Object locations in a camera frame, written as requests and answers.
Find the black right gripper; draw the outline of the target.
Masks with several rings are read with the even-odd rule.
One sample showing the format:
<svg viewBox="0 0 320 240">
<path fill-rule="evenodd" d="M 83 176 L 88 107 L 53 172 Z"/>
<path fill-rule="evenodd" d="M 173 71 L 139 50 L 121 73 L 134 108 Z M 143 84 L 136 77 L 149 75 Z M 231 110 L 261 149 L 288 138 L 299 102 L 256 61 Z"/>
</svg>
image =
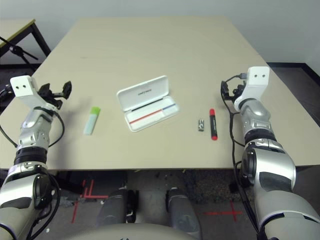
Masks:
<svg viewBox="0 0 320 240">
<path fill-rule="evenodd" d="M 244 84 L 238 84 L 237 88 L 235 88 L 232 93 L 233 93 L 233 99 L 237 99 L 238 97 L 240 97 L 243 93 L 245 89 L 245 85 Z M 228 84 L 226 81 L 222 81 L 221 82 L 221 96 L 222 97 L 229 97 L 229 88 L 228 88 Z"/>
</svg>

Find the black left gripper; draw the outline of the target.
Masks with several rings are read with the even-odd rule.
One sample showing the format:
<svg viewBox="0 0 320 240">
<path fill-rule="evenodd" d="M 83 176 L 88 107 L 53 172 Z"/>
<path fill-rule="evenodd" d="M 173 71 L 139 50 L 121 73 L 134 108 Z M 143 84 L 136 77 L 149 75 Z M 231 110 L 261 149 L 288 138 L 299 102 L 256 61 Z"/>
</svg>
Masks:
<svg viewBox="0 0 320 240">
<path fill-rule="evenodd" d="M 59 100 L 59 98 L 64 98 L 67 100 L 70 97 L 71 92 L 72 83 L 71 81 L 68 81 L 64 84 L 62 92 L 60 93 L 52 93 L 49 83 L 42 85 L 37 93 L 47 103 L 55 106 L 57 109 L 60 109 L 63 105 L 63 101 Z"/>
</svg>

